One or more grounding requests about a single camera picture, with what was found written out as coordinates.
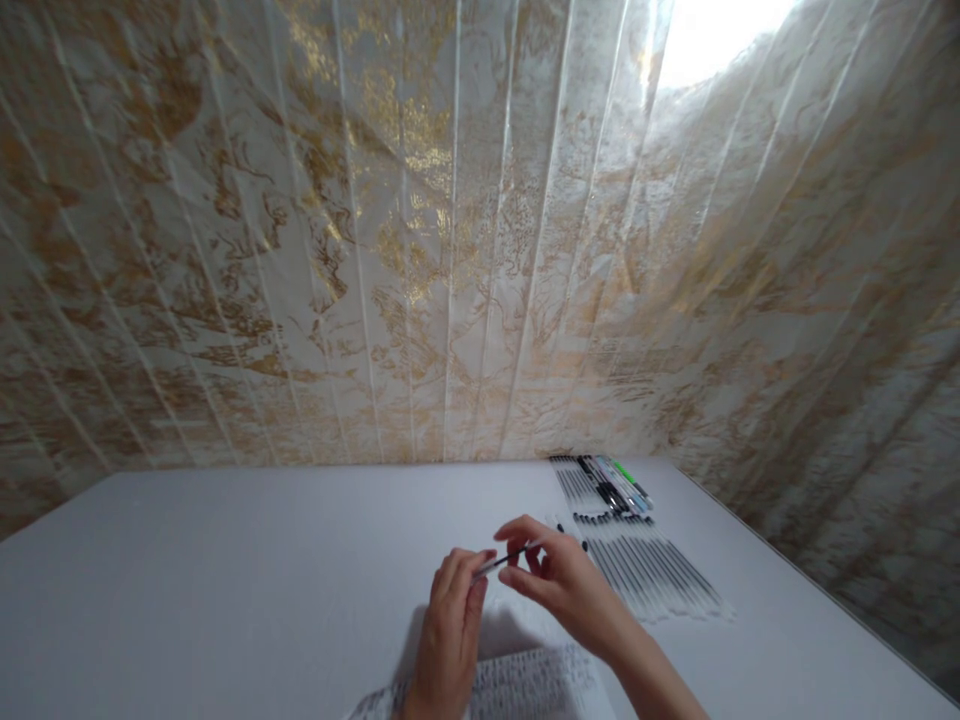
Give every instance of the light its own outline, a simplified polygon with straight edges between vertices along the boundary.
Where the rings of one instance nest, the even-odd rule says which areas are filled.
[[[676,0],[659,87],[688,87],[723,72],[757,38],[776,32],[793,2]]]

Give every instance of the finger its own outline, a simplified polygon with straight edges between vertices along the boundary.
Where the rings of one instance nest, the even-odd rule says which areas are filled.
[[[477,659],[480,645],[480,620],[483,618],[483,600],[487,596],[487,579],[480,578],[467,594],[467,609],[463,615],[463,645],[461,657]]]
[[[457,572],[450,583],[448,597],[455,607],[463,607],[467,601],[467,593],[470,591],[470,582],[474,574],[490,558],[497,556],[496,550],[484,550],[478,553],[471,553],[460,558],[457,563]]]
[[[527,544],[526,540],[522,538],[511,538],[507,541],[507,555],[511,556],[507,560],[507,565],[510,567],[516,567],[517,562],[520,560],[520,556],[517,553],[523,549],[523,546]]]
[[[511,520],[494,533],[494,540],[509,540],[512,537],[520,537],[526,540],[539,540],[551,532],[556,532],[541,522],[537,522],[529,515],[521,515],[515,520]]]
[[[531,548],[530,550],[527,550],[524,553],[524,555],[527,558],[527,567],[530,568],[530,572],[532,572],[537,577],[542,576],[543,573],[540,570],[540,560],[538,558],[538,556],[540,555],[540,547],[538,546],[535,548]]]
[[[497,577],[508,588],[512,588],[524,597],[543,605],[547,610],[553,607],[556,587],[549,581],[531,575],[526,570],[511,567],[501,570]]]
[[[433,574],[433,584],[430,586],[430,600],[432,601],[437,597],[437,587],[440,585],[440,570],[438,569]]]
[[[441,598],[450,590],[450,583],[453,582],[453,576],[457,572],[457,563],[464,555],[473,555],[463,548],[454,548],[450,554],[443,559],[440,566],[440,579],[437,581],[437,597]]]

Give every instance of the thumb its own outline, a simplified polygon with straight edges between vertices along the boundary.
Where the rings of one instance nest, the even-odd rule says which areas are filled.
[[[517,567],[506,567],[500,571],[497,577],[507,587],[513,588],[524,597],[543,605],[548,610],[550,609],[554,587],[549,581],[538,578],[536,575]]]

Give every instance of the white tabletop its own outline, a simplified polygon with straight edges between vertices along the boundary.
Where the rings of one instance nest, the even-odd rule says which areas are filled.
[[[713,717],[960,718],[669,463],[625,466],[737,610],[651,628]],[[523,512],[569,520],[546,462],[116,475],[0,544],[4,715],[340,717],[409,671],[449,549]],[[491,582],[483,657],[563,642]]]

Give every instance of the green pen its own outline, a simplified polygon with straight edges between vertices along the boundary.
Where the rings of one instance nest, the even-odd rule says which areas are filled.
[[[653,510],[653,500],[651,500],[651,499],[650,499],[650,496],[647,495],[647,491],[644,490],[642,487],[640,487],[640,485],[637,484],[637,481],[636,481],[636,480],[634,480],[632,477],[630,477],[630,473],[628,473],[626,470],[623,469],[623,465],[621,465],[620,463],[618,463],[618,462],[617,462],[616,460],[614,460],[613,458],[608,458],[608,459],[610,460],[610,462],[613,463],[614,467],[616,467],[617,470],[620,471],[620,474],[623,475],[627,480],[629,480],[631,485],[633,485],[634,487],[637,488],[637,492],[640,493],[640,495],[643,497],[644,501],[646,501],[646,503],[647,503],[647,505],[650,507],[650,509]]]

